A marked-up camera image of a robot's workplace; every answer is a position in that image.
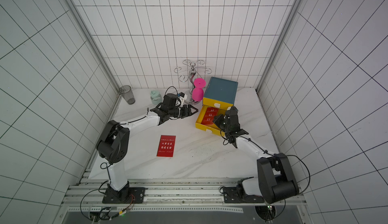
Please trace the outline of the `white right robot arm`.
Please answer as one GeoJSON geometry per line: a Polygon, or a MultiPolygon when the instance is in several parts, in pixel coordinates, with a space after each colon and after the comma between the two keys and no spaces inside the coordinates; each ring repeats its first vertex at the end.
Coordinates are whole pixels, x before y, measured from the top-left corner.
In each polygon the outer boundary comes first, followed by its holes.
{"type": "Polygon", "coordinates": [[[224,114],[215,116],[213,123],[220,128],[224,140],[246,153],[257,167],[257,177],[241,179],[235,188],[225,188],[224,192],[235,190],[241,202],[260,201],[268,204],[301,194],[288,156],[271,152],[255,143],[249,133],[240,127],[236,107],[232,106],[224,114]]]}

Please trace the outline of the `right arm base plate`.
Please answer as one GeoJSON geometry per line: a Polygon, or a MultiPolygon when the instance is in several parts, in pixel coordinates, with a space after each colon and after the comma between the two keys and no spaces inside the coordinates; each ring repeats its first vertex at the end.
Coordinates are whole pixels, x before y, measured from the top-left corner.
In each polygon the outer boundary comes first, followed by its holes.
{"type": "Polygon", "coordinates": [[[239,203],[264,203],[262,196],[248,195],[241,186],[225,187],[219,189],[222,194],[224,203],[239,204],[239,203]]]}

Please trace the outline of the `red postcard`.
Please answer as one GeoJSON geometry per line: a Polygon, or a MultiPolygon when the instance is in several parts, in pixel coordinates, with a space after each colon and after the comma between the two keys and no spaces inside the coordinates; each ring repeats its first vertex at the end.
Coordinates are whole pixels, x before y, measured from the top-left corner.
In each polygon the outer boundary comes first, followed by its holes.
{"type": "Polygon", "coordinates": [[[176,136],[162,135],[157,151],[157,157],[173,157],[176,136]]]}
{"type": "Polygon", "coordinates": [[[212,125],[213,124],[213,119],[217,115],[219,109],[214,108],[214,107],[208,107],[205,111],[204,117],[201,121],[202,125],[212,125]]]}

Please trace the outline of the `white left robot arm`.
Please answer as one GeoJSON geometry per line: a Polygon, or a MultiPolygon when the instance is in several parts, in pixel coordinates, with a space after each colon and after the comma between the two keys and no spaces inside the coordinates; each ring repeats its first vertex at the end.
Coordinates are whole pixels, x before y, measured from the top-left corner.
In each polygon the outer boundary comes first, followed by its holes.
{"type": "Polygon", "coordinates": [[[96,145],[99,156],[107,165],[109,188],[120,192],[129,185],[122,160],[128,152],[131,137],[168,120],[190,117],[198,112],[193,105],[185,104],[184,93],[168,93],[161,103],[148,109],[144,116],[124,122],[109,121],[96,145]]]}

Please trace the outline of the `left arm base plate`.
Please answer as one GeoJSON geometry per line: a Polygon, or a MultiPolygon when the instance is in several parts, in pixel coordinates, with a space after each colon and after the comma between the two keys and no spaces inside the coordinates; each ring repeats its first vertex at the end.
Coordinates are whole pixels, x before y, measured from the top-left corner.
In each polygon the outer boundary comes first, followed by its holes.
{"type": "Polygon", "coordinates": [[[103,204],[142,204],[145,196],[145,188],[132,188],[125,186],[116,191],[108,187],[104,193],[103,204]]]}

